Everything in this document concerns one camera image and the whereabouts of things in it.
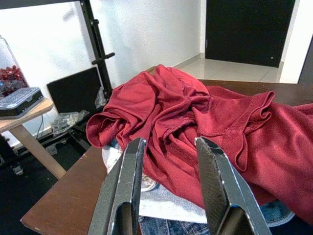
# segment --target red t-shirt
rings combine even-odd
[[[273,98],[206,87],[159,65],[155,75],[142,72],[115,88],[89,120],[87,137],[99,148],[116,138],[123,149],[146,139],[144,173],[203,207],[194,138],[205,136],[225,151],[260,204],[279,199],[313,224],[313,104],[291,107]]]

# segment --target brown table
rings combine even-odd
[[[35,158],[37,158],[57,179],[60,179],[66,171],[23,126],[24,122],[32,120],[50,111],[52,108],[53,102],[45,98],[19,119],[0,120],[0,133],[10,131]]]
[[[275,91],[274,101],[289,105],[313,103],[313,86],[203,80],[246,95]],[[21,219],[28,228],[49,235],[88,232],[106,170],[101,149],[91,147]]]

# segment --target dark floor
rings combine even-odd
[[[56,145],[53,157],[68,170],[83,154],[67,142]],[[57,182],[33,156],[20,161],[24,174],[15,175],[9,167],[0,170],[0,235],[37,235],[20,222],[23,215]]]

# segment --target black metal frame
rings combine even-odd
[[[102,39],[99,31],[99,21],[93,17],[92,8],[90,0],[1,0],[0,9],[26,7],[26,6],[37,6],[37,5],[47,5],[53,3],[71,2],[79,1],[81,8],[83,10],[85,23],[87,26],[89,38],[91,41],[93,53],[95,60],[91,63],[97,65],[99,69],[100,79],[104,88],[104,97],[109,100],[112,94],[112,87],[110,83],[110,78],[107,70],[107,65],[105,63],[106,59],[114,56],[115,53],[105,54]]]

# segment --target tiled floor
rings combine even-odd
[[[282,65],[279,68],[234,63],[220,60],[199,59],[181,70],[197,79],[279,82]]]

